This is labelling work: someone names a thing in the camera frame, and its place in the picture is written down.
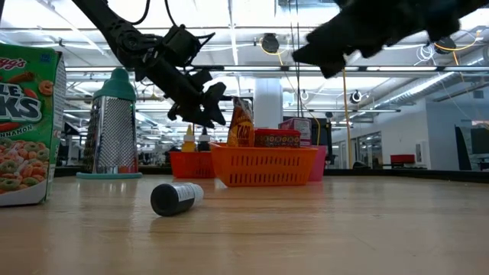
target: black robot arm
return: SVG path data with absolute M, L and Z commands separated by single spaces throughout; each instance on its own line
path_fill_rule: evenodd
M 213 128 L 215 121 L 225 125 L 218 107 L 226 86 L 219 82 L 203 92 L 203 85 L 212 80 L 209 69 L 182 74 L 176 67 L 190 66 L 203 43 L 185 29 L 172 26 L 160 37 L 142 34 L 131 23 L 110 9 L 106 0 L 73 0 L 78 8 L 102 32 L 112 52 L 128 70 L 134 70 L 136 81 L 145 77 L 175 101 L 168 112 L 172 120 L 179 115 L 184 121 Z
M 307 35 L 306 46 L 293 53 L 296 62 L 319 66 L 325 78 L 345 67 L 345 54 L 364 58 L 419 31 L 436 42 L 460 28 L 459 18 L 489 0 L 335 0 L 342 9 Z

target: orange basket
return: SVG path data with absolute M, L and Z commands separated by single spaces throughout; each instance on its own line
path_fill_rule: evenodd
M 228 187 L 305 185 L 317 149 L 211 145 L 216 176 Z
M 173 176 L 179 179 L 213 179 L 210 152 L 170 152 Z

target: yellow bottle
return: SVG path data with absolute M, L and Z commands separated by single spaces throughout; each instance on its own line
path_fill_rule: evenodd
M 196 151 L 196 137 L 192 132 L 192 126 L 186 129 L 186 134 L 183 136 L 182 152 L 195 152 Z

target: taco seasoning packet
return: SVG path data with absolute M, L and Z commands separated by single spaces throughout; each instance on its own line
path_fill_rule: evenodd
M 49 196 L 65 91 L 60 53 L 0 44 L 0 206 Z
M 232 112 L 231 125 L 228 133 L 229 147 L 253 147 L 253 110 L 251 105 L 244 99 L 234 97 L 232 99 L 235 106 Z

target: pillar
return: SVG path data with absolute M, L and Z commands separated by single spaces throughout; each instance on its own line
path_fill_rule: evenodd
M 283 120 L 283 91 L 280 78 L 255 80 L 254 126 L 277 129 Z

